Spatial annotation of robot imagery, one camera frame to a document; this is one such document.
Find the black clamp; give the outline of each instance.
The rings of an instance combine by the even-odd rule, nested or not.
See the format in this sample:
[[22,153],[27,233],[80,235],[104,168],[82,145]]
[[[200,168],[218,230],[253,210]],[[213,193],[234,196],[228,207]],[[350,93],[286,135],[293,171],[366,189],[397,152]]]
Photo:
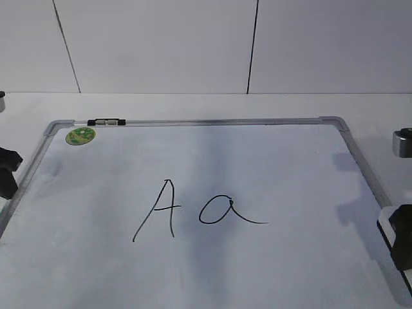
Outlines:
[[412,205],[400,206],[389,218],[396,239],[391,257],[398,270],[412,268]]
[[19,168],[23,159],[16,151],[0,147],[0,197],[10,200],[17,191],[13,172]]

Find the white tile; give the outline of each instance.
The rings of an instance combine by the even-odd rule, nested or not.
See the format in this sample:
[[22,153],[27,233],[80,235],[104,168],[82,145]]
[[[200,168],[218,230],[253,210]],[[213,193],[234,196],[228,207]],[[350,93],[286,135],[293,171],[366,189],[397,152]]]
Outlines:
[[0,89],[78,92],[52,0],[2,0]]
[[252,93],[412,92],[412,1],[260,0]]
[[255,0],[56,5],[82,92],[246,92]]

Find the table surface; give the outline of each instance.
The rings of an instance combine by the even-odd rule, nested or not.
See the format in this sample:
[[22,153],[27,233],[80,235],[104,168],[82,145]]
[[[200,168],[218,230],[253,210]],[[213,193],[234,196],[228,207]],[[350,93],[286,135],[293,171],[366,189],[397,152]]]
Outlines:
[[412,95],[128,95],[11,93],[0,113],[0,146],[24,158],[58,119],[187,120],[342,117],[393,205],[412,202],[412,160],[391,151],[392,132],[411,126]]

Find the whiteboard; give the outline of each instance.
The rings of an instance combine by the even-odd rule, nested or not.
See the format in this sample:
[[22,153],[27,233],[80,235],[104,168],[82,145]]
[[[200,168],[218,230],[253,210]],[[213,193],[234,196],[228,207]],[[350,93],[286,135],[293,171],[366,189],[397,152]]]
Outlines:
[[335,126],[72,129],[0,240],[2,308],[412,308]]

